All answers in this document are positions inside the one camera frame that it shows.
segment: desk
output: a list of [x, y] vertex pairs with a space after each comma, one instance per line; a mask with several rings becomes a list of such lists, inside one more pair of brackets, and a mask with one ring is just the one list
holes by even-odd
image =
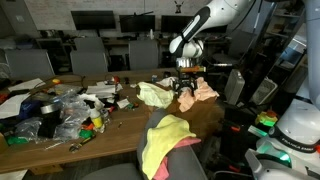
[[[164, 71], [170, 71], [175, 75], [174, 69], [157, 69], [152, 72], [150, 71], [127, 71], [127, 72], [116, 72], [121, 79], [123, 77], [129, 77], [131, 82], [139, 82], [142, 80], [151, 80], [151, 75], [155, 74], [158, 77], [162, 77]], [[93, 85], [97, 81], [105, 80], [108, 75], [98, 75], [86, 77], [83, 81], [84, 86]], [[80, 82], [75, 82], [81, 80], [81, 77], [73, 75], [65, 75], [58, 77], [62, 82], [73, 82], [74, 85], [79, 85]], [[103, 134], [97, 133], [97, 137], [84, 145], [78, 152], [70, 153], [69, 147], [73, 142], [80, 142], [81, 140], [73, 140], [66, 144], [59, 145], [53, 149], [47, 151], [44, 150], [46, 146], [52, 145], [52, 141], [35, 144], [20, 144], [13, 145], [6, 149], [3, 153], [0, 153], [0, 173], [18, 171], [23, 169], [30, 169], [36, 167], [64, 164], [69, 162], [75, 162], [85, 159], [97, 158], [102, 156], [108, 156], [113, 154], [119, 154], [124, 152], [135, 151], [137, 144], [140, 140], [140, 136], [148, 120], [148, 112], [146, 111], [145, 105], [138, 100], [136, 97], [137, 90], [130, 88], [129, 85], [123, 85], [123, 90], [120, 91], [120, 98], [129, 96], [131, 101], [136, 101], [141, 104], [141, 106], [135, 111], [125, 111], [119, 110], [111, 114], [112, 123], [106, 127], [106, 131]], [[216, 105], [209, 105], [208, 110], [211, 111], [212, 108], [217, 108]], [[220, 120], [220, 114], [206, 113], [203, 110], [199, 110], [198, 114], [205, 114], [204, 116], [198, 117], [197, 121], [191, 124], [191, 129], [200, 130], [202, 127], [207, 127], [206, 122], [212, 121], [217, 122]], [[122, 122], [122, 126], [118, 129], [119, 123]]]

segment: office chair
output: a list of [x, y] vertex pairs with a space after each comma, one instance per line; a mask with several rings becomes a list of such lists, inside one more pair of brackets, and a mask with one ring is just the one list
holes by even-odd
[[108, 72], [106, 55], [101, 51], [72, 51], [70, 53], [73, 74], [87, 76]]
[[[147, 177], [142, 173], [142, 152], [147, 144], [147, 133], [155, 128], [163, 117], [167, 115], [164, 109], [157, 109], [151, 115], [142, 133], [137, 148], [139, 168], [132, 163], [119, 164], [95, 171], [86, 175], [82, 180], [143, 180]], [[176, 148], [168, 153], [168, 180], [204, 180], [207, 179], [201, 164], [190, 146]]]
[[145, 70], [158, 68], [159, 49], [157, 41], [130, 41], [129, 59], [131, 70]]
[[55, 75], [47, 50], [6, 50], [5, 57], [11, 78], [29, 79]]
[[251, 33], [239, 30], [234, 34], [227, 54], [215, 53], [212, 55], [212, 58], [217, 63], [237, 65], [240, 63], [243, 53], [246, 53], [251, 40]]
[[75, 38], [74, 43], [78, 51], [105, 52], [105, 48], [101, 37]]

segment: yellow cloth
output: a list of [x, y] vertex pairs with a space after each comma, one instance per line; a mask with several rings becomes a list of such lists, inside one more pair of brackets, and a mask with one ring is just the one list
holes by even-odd
[[140, 95], [137, 95], [137, 97], [144, 101], [146, 105], [165, 109], [171, 104], [174, 96], [173, 91], [166, 91], [145, 82], [140, 82], [138, 85], [140, 87]]
[[142, 152], [142, 171], [148, 179], [156, 174], [165, 155], [183, 138], [196, 137], [189, 123], [173, 115], [164, 117], [156, 128], [147, 133], [147, 145]]

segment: table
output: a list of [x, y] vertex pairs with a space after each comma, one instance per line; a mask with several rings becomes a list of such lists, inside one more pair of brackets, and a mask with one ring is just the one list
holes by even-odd
[[[129, 77], [131, 83], [133, 83], [151, 80], [151, 75], [153, 74], [162, 77], [164, 71], [169, 71], [173, 75], [176, 73], [172, 68], [157, 69], [152, 72], [127, 71], [112, 73], [118, 75], [121, 79], [123, 79], [123, 77]], [[82, 83], [84, 86], [93, 85], [97, 81], [110, 79], [111, 76], [112, 74], [90, 76], [86, 77]], [[79, 85], [81, 80], [81, 77], [74, 75], [58, 76], [57, 78], [62, 82], [72, 82], [68, 84], [74, 85]], [[130, 88], [129, 85], [125, 84], [123, 84], [123, 88], [124, 89], [120, 91], [120, 99], [129, 96], [130, 101], [139, 102], [141, 106], [135, 111], [119, 110], [113, 112], [111, 114], [112, 123], [106, 127], [106, 131], [103, 134], [97, 133], [97, 137], [84, 145], [78, 152], [70, 153], [68, 150], [73, 142], [80, 142], [80, 139], [67, 142], [46, 151], [44, 148], [52, 145], [52, 141], [40, 144], [31, 142], [28, 144], [13, 145], [7, 148], [3, 153], [0, 153], [0, 174], [135, 151], [144, 126], [148, 120], [148, 115], [150, 113], [148, 110], [150, 109], [136, 97], [137, 89]], [[168, 111], [179, 117], [188, 116], [189, 118], [199, 117], [199, 114], [201, 114], [199, 118], [195, 118], [196, 120], [192, 121], [193, 123], [190, 124], [190, 129], [191, 131], [192, 129], [195, 131], [199, 130], [199, 134], [203, 135], [203, 133], [206, 134], [208, 127], [212, 127], [210, 124], [212, 125], [212, 122], [220, 120], [220, 117], [223, 116], [223, 114], [221, 114], [221, 108], [217, 105], [212, 103], [210, 103], [210, 105], [209, 102], [202, 102], [200, 104], [203, 105], [195, 105], [190, 112], [181, 113], [176, 110], [178, 104], [177, 102], [174, 102]]]

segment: white robot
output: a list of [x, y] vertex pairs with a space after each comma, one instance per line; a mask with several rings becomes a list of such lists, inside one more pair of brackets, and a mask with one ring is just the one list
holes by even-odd
[[[194, 36], [203, 29], [231, 23], [253, 1], [212, 0], [170, 43], [170, 52], [177, 57], [199, 57], [203, 43], [194, 40]], [[320, 0], [304, 0], [304, 3], [308, 78], [269, 135], [257, 142], [257, 150], [246, 152], [253, 175], [259, 180], [320, 179], [320, 80], [317, 80], [320, 78]]]

